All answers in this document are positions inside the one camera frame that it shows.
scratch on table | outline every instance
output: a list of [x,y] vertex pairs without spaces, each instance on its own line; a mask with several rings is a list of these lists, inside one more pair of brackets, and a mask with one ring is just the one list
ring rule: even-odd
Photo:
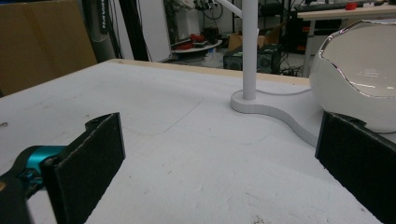
[[233,196],[231,196],[231,197],[229,197],[228,199],[227,199],[227,212],[228,213],[231,213],[232,211],[231,211],[231,203],[232,203],[232,200],[233,200]]
[[264,220],[259,216],[255,216],[252,222],[252,224],[265,224],[265,223],[266,222],[264,222]]
[[250,197],[252,197],[252,198],[254,198],[254,199],[256,199],[256,200],[262,201],[261,198],[259,198],[259,197],[256,196],[256,195],[253,195],[253,194],[251,194],[251,193],[249,193],[249,192],[246,192],[245,194],[248,195],[248,196],[250,196]]
[[8,122],[0,123],[0,128],[6,128],[8,126]]
[[204,101],[204,98],[201,99],[200,102],[198,102],[191,110],[189,110],[189,112],[187,112],[183,117],[181,117],[180,119],[178,119],[175,123],[173,123],[171,126],[169,126],[167,129],[165,129],[163,131],[163,133],[166,133],[169,129],[171,129],[173,126],[177,125],[181,120],[183,120],[184,118],[186,118],[196,107],[198,107],[198,105],[200,105],[202,102]]

white ceramic object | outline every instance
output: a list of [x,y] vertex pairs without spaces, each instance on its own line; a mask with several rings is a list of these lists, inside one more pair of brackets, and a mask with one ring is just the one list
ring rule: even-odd
[[396,131],[396,20],[358,21],[330,35],[310,73],[315,98],[329,112]]

workshop floor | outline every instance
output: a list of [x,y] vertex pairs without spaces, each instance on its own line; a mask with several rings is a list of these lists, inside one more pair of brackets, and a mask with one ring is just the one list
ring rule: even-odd
[[[209,61],[210,59],[208,59],[208,55],[206,55],[208,53],[207,50],[174,54],[173,59],[166,63],[223,68],[221,56],[225,52],[227,52],[227,49],[216,49],[216,53],[220,54],[219,62],[216,63]],[[282,52],[282,64],[280,65],[281,74],[286,76],[300,76],[303,72],[303,63],[303,54]]]

table surface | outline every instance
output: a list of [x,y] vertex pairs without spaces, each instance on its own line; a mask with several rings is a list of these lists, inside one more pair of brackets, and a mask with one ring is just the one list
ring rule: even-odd
[[297,14],[298,18],[305,21],[320,21],[320,20],[334,20],[334,19],[351,19],[351,18],[385,18],[387,16],[394,16],[396,14],[396,6],[385,3],[378,7],[358,7],[355,10],[326,10],[301,12]]
[[[285,123],[233,111],[241,88],[237,71],[97,64],[0,98],[0,172],[27,147],[68,145],[88,120],[120,112],[126,159],[87,223],[379,223]],[[29,207],[35,223],[55,223],[47,192]]]

cable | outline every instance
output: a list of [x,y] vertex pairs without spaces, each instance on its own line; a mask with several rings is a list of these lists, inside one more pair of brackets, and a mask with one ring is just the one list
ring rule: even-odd
[[[121,52],[121,48],[120,48],[119,22],[118,22],[117,11],[115,9],[114,0],[109,1],[108,6],[109,6],[109,11],[111,11],[111,13],[108,15],[108,17],[109,17],[108,28],[109,28],[110,39],[113,44],[114,53],[115,53],[116,57],[119,59],[122,59],[123,56],[122,56],[122,52]],[[114,31],[114,22],[113,22],[114,18],[116,19],[117,35]]]
[[215,20],[218,20],[218,19],[220,19],[221,18],[221,16],[222,16],[222,14],[223,14],[223,6],[222,6],[222,4],[220,4],[220,14],[215,18],[214,17],[214,13],[213,13],[213,7],[212,7],[212,17],[210,17],[210,16],[207,16],[206,14],[205,14],[205,11],[204,10],[202,10],[202,12],[204,13],[204,16],[205,17],[207,17],[208,19],[210,19],[210,20],[212,20],[212,21],[215,21]]
[[205,57],[203,57],[202,59],[198,59],[198,60],[193,60],[193,61],[188,61],[188,60],[182,60],[183,63],[198,63],[201,62],[205,59]]
[[303,74],[303,66],[291,66],[289,62],[289,53],[285,51],[285,48],[282,46],[282,51],[284,54],[282,55],[281,64],[283,67],[280,69],[280,74],[284,76],[291,76],[291,77],[299,77]]
[[288,11],[288,9],[285,7],[285,5],[283,5],[282,6],[283,7],[283,10],[286,10],[286,11]]
[[204,29],[205,29],[205,13],[203,11],[202,13],[204,14]]
[[278,96],[289,96],[289,95],[298,95],[298,94],[302,94],[302,93],[304,93],[304,92],[307,92],[307,91],[311,91],[312,89],[306,89],[306,90],[303,90],[303,91],[297,91],[297,92],[291,92],[291,93],[275,93],[275,92],[269,92],[269,91],[259,91],[259,90],[257,90],[258,92],[261,92],[261,93],[264,93],[264,94],[268,94],[268,95],[278,95]]
[[[140,0],[137,0],[137,4],[138,4],[138,8],[139,8],[138,15],[140,18],[140,29],[142,30],[142,33],[143,33],[143,16],[142,16],[142,10],[140,8]],[[145,47],[146,47],[146,51],[148,52],[149,61],[152,62],[151,54],[149,52],[149,46],[146,44],[146,41],[145,41]]]
[[135,10],[136,0],[120,0],[120,7],[125,21],[125,27],[131,43],[134,59],[137,61],[149,61],[146,40],[140,26],[139,15]]
[[[294,3],[296,2],[297,0],[294,0],[293,1],[293,3],[292,3],[292,6],[294,6]],[[304,2],[305,0],[302,0],[301,2],[300,2],[300,4],[298,5],[298,7]]]
[[175,20],[176,12],[174,9],[175,0],[164,0],[166,23],[168,25],[169,39],[171,45],[175,44],[178,40],[177,37],[177,22]]

